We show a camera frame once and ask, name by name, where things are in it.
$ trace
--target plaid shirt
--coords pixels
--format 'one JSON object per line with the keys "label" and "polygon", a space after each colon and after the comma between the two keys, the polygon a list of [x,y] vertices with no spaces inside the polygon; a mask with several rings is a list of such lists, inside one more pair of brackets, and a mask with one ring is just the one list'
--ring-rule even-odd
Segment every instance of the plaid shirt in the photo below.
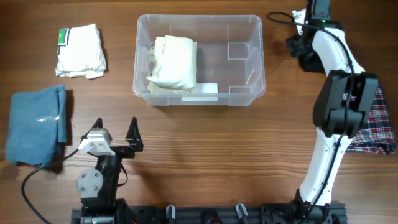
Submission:
{"label": "plaid shirt", "polygon": [[392,131],[386,100],[380,84],[377,86],[366,126],[353,138],[347,152],[394,153],[396,139]]}

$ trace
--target blue cloth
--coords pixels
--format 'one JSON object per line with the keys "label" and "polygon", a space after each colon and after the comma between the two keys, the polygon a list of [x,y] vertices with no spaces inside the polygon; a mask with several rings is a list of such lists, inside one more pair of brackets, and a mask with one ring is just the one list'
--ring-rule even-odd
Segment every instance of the blue cloth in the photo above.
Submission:
{"label": "blue cloth", "polygon": [[35,92],[15,93],[6,143],[6,159],[45,165],[61,154],[60,144],[67,141],[65,85]]}

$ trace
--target clear storage box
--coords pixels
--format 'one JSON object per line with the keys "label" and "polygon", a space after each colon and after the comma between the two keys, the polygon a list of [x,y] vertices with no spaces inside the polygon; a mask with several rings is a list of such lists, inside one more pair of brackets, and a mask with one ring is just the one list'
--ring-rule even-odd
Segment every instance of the clear storage box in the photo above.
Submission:
{"label": "clear storage box", "polygon": [[[195,93],[147,91],[146,77],[154,66],[149,49],[156,37],[165,35],[197,43]],[[154,106],[250,105],[266,91],[261,19],[255,15],[142,15],[137,23],[133,91]]]}

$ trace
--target wooden table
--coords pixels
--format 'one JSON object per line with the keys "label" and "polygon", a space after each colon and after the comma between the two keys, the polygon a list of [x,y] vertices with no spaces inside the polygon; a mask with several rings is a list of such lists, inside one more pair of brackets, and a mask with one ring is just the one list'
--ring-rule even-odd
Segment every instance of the wooden table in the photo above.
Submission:
{"label": "wooden table", "polygon": [[[52,2],[51,0],[28,2]],[[295,27],[266,20],[270,11],[290,12],[305,1],[73,0],[68,4],[0,5],[0,222],[40,223],[21,195],[22,179],[34,168],[4,159],[10,97],[64,83],[68,93],[71,153],[98,117],[124,137],[138,118],[145,149],[125,159],[129,182],[118,197],[130,205],[260,205],[293,199],[315,144],[312,108],[325,74],[305,73],[290,58],[285,39]],[[397,1],[332,1],[357,61],[379,75],[393,126],[398,127]],[[267,91],[248,107],[151,107],[132,92],[136,21],[141,14],[256,14],[262,18]],[[96,23],[108,62],[105,77],[59,78],[58,30]],[[27,183],[32,203],[54,223],[68,223],[79,208],[78,174],[96,164],[77,155],[63,167],[42,171]],[[398,156],[347,154],[333,189],[350,223],[398,223]]]}

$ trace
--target white cloth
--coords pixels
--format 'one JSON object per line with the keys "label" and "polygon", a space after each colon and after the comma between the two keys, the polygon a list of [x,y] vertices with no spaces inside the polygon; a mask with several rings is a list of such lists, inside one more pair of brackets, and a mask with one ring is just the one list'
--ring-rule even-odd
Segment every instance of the white cloth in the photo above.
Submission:
{"label": "white cloth", "polygon": [[155,67],[147,79],[151,93],[188,93],[196,85],[196,46],[185,37],[156,37],[153,61]]}
{"label": "white cloth", "polygon": [[65,45],[58,43],[56,76],[87,79],[104,76],[106,62],[96,25],[71,28],[66,38]]}

